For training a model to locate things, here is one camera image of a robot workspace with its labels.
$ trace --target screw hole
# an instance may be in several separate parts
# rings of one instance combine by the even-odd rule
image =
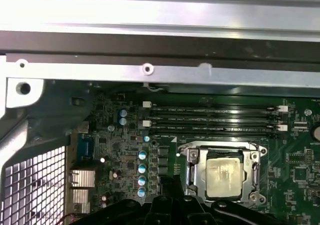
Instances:
[[[20,95],[27,95],[31,91],[31,87],[28,83],[22,82],[16,86],[16,92]]]

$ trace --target green circuit board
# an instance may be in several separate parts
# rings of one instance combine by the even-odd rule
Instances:
[[[267,201],[252,209],[293,224],[320,225],[320,142],[312,136],[320,122],[320,99],[100,93],[90,121],[92,157],[106,158],[97,171],[93,211],[106,193],[143,203],[158,193],[160,174],[179,174],[185,186],[186,157],[176,155],[182,144],[254,142],[268,150],[260,168],[260,193]],[[121,175],[115,179],[117,170]]]

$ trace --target capacitor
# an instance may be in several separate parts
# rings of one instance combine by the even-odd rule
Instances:
[[[137,194],[138,197],[143,198],[146,195],[146,189],[144,187],[139,187]]]
[[[113,176],[114,179],[119,179],[121,177],[121,175],[122,175],[122,171],[121,170],[117,170],[117,171],[115,171],[113,173],[112,176]]]
[[[304,115],[306,115],[306,116],[311,116],[311,115],[312,115],[312,110],[306,109],[306,110],[304,111]]]
[[[140,151],[138,154],[140,160],[145,160],[147,158],[147,153],[145,151]]]
[[[125,117],[128,115],[128,112],[127,112],[127,110],[122,109],[122,110],[119,112],[119,115],[120,115],[120,117],[125,118]]]
[[[104,164],[108,159],[109,159],[109,157],[108,157],[107,155],[106,155],[106,156],[103,156],[103,157],[100,158],[100,162],[101,162],[102,164]]]
[[[120,118],[119,124],[122,125],[122,126],[126,125],[127,124],[127,119],[125,119],[124,117]]]
[[[140,164],[140,165],[138,166],[138,172],[139,172],[140,174],[144,174],[144,173],[146,172],[146,170],[147,170],[146,165]]]
[[[310,135],[314,141],[320,143],[320,122],[316,122],[312,126],[310,130]]]
[[[114,125],[109,125],[107,127],[107,129],[108,129],[109,132],[113,132],[115,130],[115,126]]]
[[[146,179],[145,176],[140,176],[140,177],[138,178],[138,185],[139,185],[139,186],[144,186],[144,185],[146,185],[146,182],[147,182],[147,179]]]
[[[150,137],[149,136],[144,136],[143,137],[143,141],[144,142],[149,142],[150,141]]]

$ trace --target red wire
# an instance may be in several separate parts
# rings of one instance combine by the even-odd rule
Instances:
[[[71,217],[71,223],[73,223],[75,221],[75,214],[73,212],[70,212],[66,215],[64,215],[63,217],[61,217],[59,219],[59,221],[55,224],[55,225],[59,225],[60,223],[62,223],[67,217]]]

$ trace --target integrated circuit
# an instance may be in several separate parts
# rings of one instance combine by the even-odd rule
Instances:
[[[295,182],[306,182],[308,179],[308,170],[306,167],[295,167],[293,172]]]

